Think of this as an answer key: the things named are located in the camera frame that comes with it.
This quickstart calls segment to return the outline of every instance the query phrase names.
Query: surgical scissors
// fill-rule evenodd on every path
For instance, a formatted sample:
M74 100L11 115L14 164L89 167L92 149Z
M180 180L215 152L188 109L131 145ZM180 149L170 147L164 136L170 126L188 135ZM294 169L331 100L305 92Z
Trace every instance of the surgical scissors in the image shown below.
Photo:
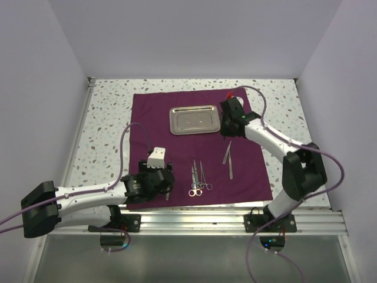
M204 176L203 165L201 164L201 162L200 162L200 174L201 174L201 178L200 178L200 182L198 183L198 188L204 189L204 187L206 187L207 190L212 190L213 189L212 184L208 184L206 182L206 177Z
M192 190L189 190L188 195L189 196L201 196L203 191L198 187L197 180L195 178L195 172L194 172L194 167L191 167L191 176L193 178L193 183L191 184Z
M232 141L230 141L228 148L226 149L225 156L223 159L223 164L226 163L226 159L229 156L229 178L230 180L233 180L233 168L232 168L232 158L230 157L230 145L232 144Z

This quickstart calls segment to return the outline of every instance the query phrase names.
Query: metal tray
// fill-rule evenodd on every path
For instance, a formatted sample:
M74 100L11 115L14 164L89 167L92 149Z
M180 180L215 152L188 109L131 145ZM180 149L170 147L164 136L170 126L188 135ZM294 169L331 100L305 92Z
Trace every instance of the metal tray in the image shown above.
M214 105L173 108L169 111L170 131L173 134L215 133L220 130L220 119Z

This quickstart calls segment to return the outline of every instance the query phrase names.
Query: speckled countertop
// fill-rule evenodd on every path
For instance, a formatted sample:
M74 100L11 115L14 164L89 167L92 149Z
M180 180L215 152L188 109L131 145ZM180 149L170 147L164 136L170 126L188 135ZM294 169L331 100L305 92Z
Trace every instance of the speckled countertop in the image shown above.
M232 88L252 85L267 98L266 121L285 135L308 143L311 141L297 89L293 80L97 80L87 110L77 154L70 173L70 186L88 186L109 182L118 175L119 139L122 129L131 119L133 94L169 91L190 91ZM252 90L247 96L253 111L262 112L263 101ZM124 142L124 174L128 172L129 134ZM269 175L272 195L281 191L282 165L265 149L262 150ZM253 206L242 203L226 206ZM329 208L327 195L307 200L302 206Z

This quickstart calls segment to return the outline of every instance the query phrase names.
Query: black mounting bracket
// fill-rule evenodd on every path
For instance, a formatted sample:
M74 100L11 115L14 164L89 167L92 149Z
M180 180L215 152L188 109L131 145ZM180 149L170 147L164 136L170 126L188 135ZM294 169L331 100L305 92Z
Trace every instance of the black mounting bracket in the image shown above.
M266 222L266 217L264 214L245 214L243 216L243 223L245 226L246 233L253 233L257 231L257 229L263 226ZM260 232L268 233L268 232L276 232L279 233L282 229L285 228L285 232L295 233L297 232L297 226L295 221L295 216L293 214L289 214L283 219L273 223L272 225L264 228Z
M89 226L89 232L106 232L104 229L111 228L111 229L122 229L124 225L126 227L126 231L129 233L139 233L140 231L140 224L141 224L141 215L140 214L122 214L117 218L116 222L110 222L108 225L98 229L95 226Z

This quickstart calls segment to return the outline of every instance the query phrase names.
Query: white robotic arm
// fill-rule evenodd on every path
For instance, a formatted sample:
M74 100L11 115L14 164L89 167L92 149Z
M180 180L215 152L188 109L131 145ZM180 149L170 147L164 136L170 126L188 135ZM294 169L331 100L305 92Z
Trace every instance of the white robotic arm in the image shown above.
M262 125L260 116L255 113L245 113L241 98L228 97L220 103L223 111L221 120L221 135L224 137L240 136L264 147L283 164L283 190L268 204L263 212L264 223L287 213L298 201L316 191L327 182L327 176L319 153L297 149L291 144L303 145L268 126L282 139L278 139ZM305 145L318 149L314 143Z
M118 205L152 200L173 188L173 165L165 165L165 149L155 147L147 162L139 161L139 173L86 187L55 187L41 183L21 201L24 237L45 235L65 226L91 225L117 229L122 223ZM45 201L46 204L34 207Z

